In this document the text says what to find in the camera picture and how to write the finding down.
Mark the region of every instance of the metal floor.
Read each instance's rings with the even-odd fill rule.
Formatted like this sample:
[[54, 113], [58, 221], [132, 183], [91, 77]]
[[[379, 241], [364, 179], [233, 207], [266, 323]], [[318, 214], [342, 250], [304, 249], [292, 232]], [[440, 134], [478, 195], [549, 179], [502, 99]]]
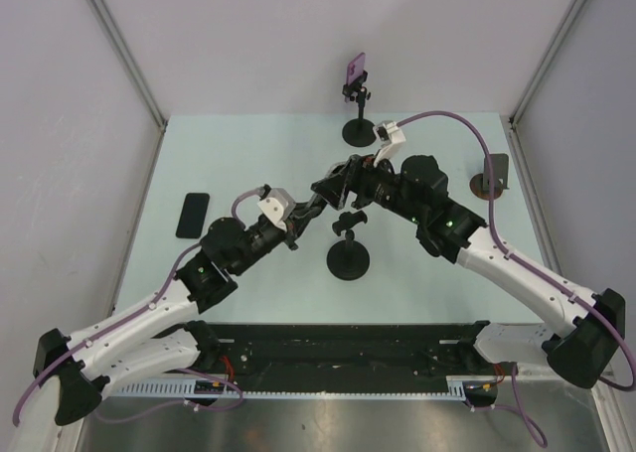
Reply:
[[[548, 437], [549, 450], [609, 450], [591, 393], [556, 381], [520, 383], [526, 410]], [[158, 399], [114, 398], [108, 417], [140, 412]], [[499, 403], [514, 404], [510, 383]], [[91, 417], [81, 452], [385, 452], [538, 451], [522, 420], [505, 411], [471, 413], [460, 402], [411, 400], [253, 399], [229, 412], [180, 406], [128, 424]]]

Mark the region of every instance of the round black base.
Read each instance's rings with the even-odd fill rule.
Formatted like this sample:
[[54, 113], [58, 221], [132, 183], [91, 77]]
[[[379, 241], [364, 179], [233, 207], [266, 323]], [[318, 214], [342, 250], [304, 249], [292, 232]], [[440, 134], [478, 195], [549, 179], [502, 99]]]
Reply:
[[376, 142], [374, 123], [368, 119], [352, 119], [342, 128], [342, 138], [354, 147], [367, 147]]
[[327, 253], [329, 271], [341, 280], [357, 280], [367, 273], [370, 264], [369, 252], [355, 240], [350, 250], [347, 250], [347, 242], [342, 240], [329, 248]]

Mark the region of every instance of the metal frame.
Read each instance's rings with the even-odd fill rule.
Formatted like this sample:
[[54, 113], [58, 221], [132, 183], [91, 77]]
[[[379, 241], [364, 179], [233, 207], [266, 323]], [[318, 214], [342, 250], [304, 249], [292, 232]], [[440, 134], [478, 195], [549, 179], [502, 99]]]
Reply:
[[[135, 61], [132, 53], [123, 38], [123, 35], [117, 26], [110, 10], [108, 9], [105, 0], [86, 0], [89, 6], [91, 7], [95, 18], [99, 22], [99, 25], [104, 31], [106, 38], [110, 41], [117, 57], [120, 59], [122, 66], [126, 73], [128, 74], [131, 82], [135, 86], [135, 89], [141, 96], [144, 104], [153, 118], [154, 122], [157, 124], [161, 132], [165, 132], [165, 128], [167, 125], [167, 120], [161, 113], [161, 110], [157, 104], [157, 101], [148, 86], [148, 83], [141, 72], [141, 69], [138, 63]], [[526, 112], [529, 103], [532, 101], [534, 95], [538, 91], [547, 71], [551, 67], [554, 62], [558, 51], [560, 50], [564, 40], [566, 39], [568, 33], [571, 31], [574, 26], [576, 20], [582, 13], [583, 8], [586, 6], [588, 0], [572, 0], [570, 5], [568, 6], [563, 18], [561, 19], [555, 34], [550, 40], [548, 48], [544, 53], [537, 69], [533, 73], [533, 76], [526, 86], [519, 102], [517, 103], [514, 111], [511, 116], [504, 122], [504, 127], [506, 131], [506, 137], [509, 142], [510, 151], [513, 156], [513, 162], [517, 168], [517, 172], [519, 174], [519, 179], [522, 186], [522, 191], [524, 193], [524, 197], [526, 199], [526, 204], [528, 206], [528, 210], [530, 213], [530, 217], [533, 223], [533, 227], [535, 229], [535, 233], [538, 237], [539, 246], [542, 254], [542, 258], [546, 266], [555, 271], [556, 273], [561, 272], [560, 265], [557, 259], [557, 255], [555, 252], [555, 247], [550, 236], [550, 232], [546, 223], [546, 218], [543, 213], [543, 209], [541, 207], [541, 203], [537, 194], [536, 187], [533, 183], [528, 164], [519, 142], [519, 135], [517, 132], [518, 123]], [[150, 182], [152, 179], [152, 174], [154, 172], [154, 168], [158, 159], [159, 151], [161, 148], [161, 139], [157, 143], [154, 153], [154, 160], [151, 166], [148, 179], [146, 182], [146, 188], [142, 195], [140, 205], [137, 211], [137, 218], [135, 221], [135, 225], [133, 228], [133, 233], [130, 237], [130, 242], [128, 244], [127, 251], [125, 252], [125, 257], [121, 267], [121, 274], [117, 280], [117, 285], [115, 289], [115, 294], [112, 298], [112, 303], [109, 305], [112, 308], [114, 301], [116, 300], [116, 292], [118, 292], [119, 287], [121, 285], [121, 280], [123, 277], [123, 272], [125, 271], [125, 266], [128, 261], [130, 247], [134, 241], [134, 237], [137, 231], [138, 222], [140, 218], [140, 213], [143, 209], [143, 205], [145, 203], [146, 195], [148, 192], [148, 188], [150, 186]], [[598, 414], [603, 425], [603, 429], [606, 435], [606, 439], [610, 446], [610, 450], [612, 451], [625, 451], [625, 450], [634, 450], [633, 442], [631, 440], [630, 434], [628, 432], [628, 428], [624, 423], [623, 417], [621, 415], [621, 406], [620, 399], [617, 397], [617, 394], [614, 390], [609, 387], [600, 384], [596, 386], [592, 390]], [[60, 440], [58, 443], [58, 447], [56, 451], [71, 451], [75, 450], [78, 444], [78, 440], [80, 437], [80, 431], [82, 427], [83, 421], [80, 421], [74, 424], [71, 427], [65, 427], [60, 435]]]
[[539, 65], [537, 66], [537, 69], [530, 78], [530, 82], [524, 89], [519, 102], [515, 106], [515, 109], [510, 116], [511, 123], [514, 127], [517, 127], [519, 121], [526, 112], [528, 104], [537, 92], [539, 86], [541, 85], [541, 81], [544, 79], [546, 72], [555, 60], [558, 51], [560, 50], [565, 38], [567, 37], [567, 34], [570, 32], [574, 23], [578, 19], [587, 1], [588, 0], [572, 0], [567, 7], [565, 15], [558, 24], [556, 32], [550, 40], [550, 43], [548, 44], [546, 52], [544, 53], [541, 61], [539, 62]]
[[135, 61], [130, 49], [128, 48], [128, 44], [123, 38], [121, 34], [121, 30], [117, 26], [110, 10], [108, 10], [108, 6], [106, 5], [105, 0], [86, 0], [90, 8], [92, 9], [95, 18], [99, 22], [99, 25], [104, 31], [106, 38], [110, 41], [117, 57], [121, 61], [124, 70], [130, 77], [132, 84], [135, 86], [135, 89], [141, 96], [150, 116], [153, 118], [159, 129], [163, 132], [165, 130], [167, 121], [166, 118], [161, 114], [161, 110], [159, 109], [159, 105], [155, 100], [150, 87], [148, 87], [148, 82], [144, 77], [141, 69], [139, 68], [139, 64]]
[[[528, 206], [530, 219], [533, 223], [533, 228], [535, 229], [542, 258], [549, 269], [561, 274], [561, 268], [558, 263], [555, 246], [546, 223], [546, 217], [544, 216], [541, 203], [537, 196], [537, 189], [528, 169], [526, 156], [524, 155], [521, 143], [519, 142], [517, 129], [515, 129], [509, 121], [504, 121], [502, 119], [502, 122], [504, 123], [506, 138], [508, 139], [510, 152], [513, 155], [513, 162], [517, 168], [517, 173], [522, 186], [521, 189], [524, 193], [524, 198], [526, 199], [526, 205]], [[622, 401], [616, 390], [599, 382], [592, 389], [592, 396], [596, 403], [596, 410], [603, 426], [603, 432], [605, 433], [609, 449], [612, 452], [627, 452], [630, 450], [636, 450], [633, 438], [629, 433], [629, 427], [627, 427], [621, 413], [621, 411], [624, 410], [624, 407], [621, 405]]]

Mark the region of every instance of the white wall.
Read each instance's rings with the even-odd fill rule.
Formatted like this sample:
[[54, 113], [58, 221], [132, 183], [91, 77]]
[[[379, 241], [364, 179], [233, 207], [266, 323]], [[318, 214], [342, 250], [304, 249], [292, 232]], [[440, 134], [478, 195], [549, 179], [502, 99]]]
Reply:
[[0, 450], [39, 336], [103, 317], [157, 128], [84, 0], [0, 3]]
[[167, 114], [337, 112], [368, 54], [369, 109], [508, 114], [570, 0], [107, 0]]
[[520, 125], [564, 273], [626, 298], [634, 350], [635, 21], [634, 0], [590, 0]]

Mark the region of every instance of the phone holder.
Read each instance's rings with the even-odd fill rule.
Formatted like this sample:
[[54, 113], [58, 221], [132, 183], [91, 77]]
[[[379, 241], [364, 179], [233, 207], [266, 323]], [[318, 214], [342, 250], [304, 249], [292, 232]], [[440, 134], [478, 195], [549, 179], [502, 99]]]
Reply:
[[367, 72], [363, 72], [351, 84], [342, 86], [342, 93], [350, 101], [358, 103], [358, 118], [347, 122], [342, 128], [342, 138], [354, 147], [371, 146], [376, 141], [374, 123], [365, 119], [365, 104], [371, 97], [371, 92], [364, 87]]
[[345, 212], [340, 215], [332, 229], [337, 236], [345, 231], [345, 239], [335, 243], [327, 253], [327, 267], [332, 275], [341, 280], [351, 281], [362, 277], [371, 264], [369, 252], [364, 245], [355, 240], [352, 228], [360, 222], [367, 223], [367, 215], [363, 211], [355, 214]]

